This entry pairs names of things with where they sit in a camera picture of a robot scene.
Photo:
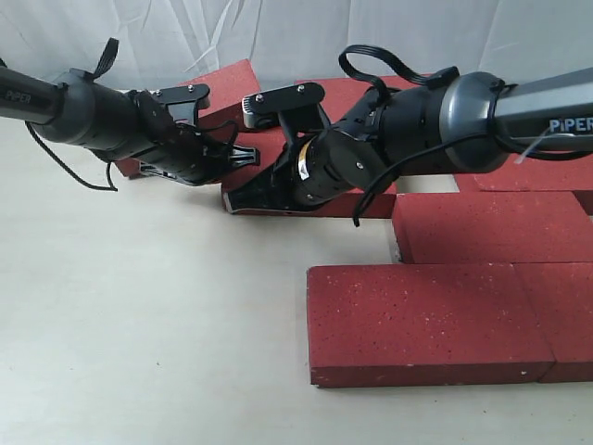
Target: white table surface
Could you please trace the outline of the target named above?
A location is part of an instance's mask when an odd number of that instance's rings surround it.
[[[22,123],[0,136],[0,444],[593,443],[593,384],[309,385],[305,272],[391,262],[390,221],[231,216],[216,186],[118,173],[93,192]]]

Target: white fabric curtain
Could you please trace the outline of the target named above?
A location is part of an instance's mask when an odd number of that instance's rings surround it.
[[[593,66],[592,19],[590,0],[0,0],[0,57],[52,80],[92,69],[116,37],[102,80],[112,87],[159,88],[242,58],[282,84],[341,76],[339,52],[362,43],[418,71],[457,65],[522,82]]]

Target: white backdrop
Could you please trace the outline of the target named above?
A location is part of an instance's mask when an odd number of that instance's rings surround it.
[[[120,57],[103,83],[157,88],[241,58],[264,84],[339,76],[339,52],[363,43],[419,71],[522,82],[593,66],[592,18],[590,0],[0,0],[0,55],[52,80],[93,68],[113,36]]]

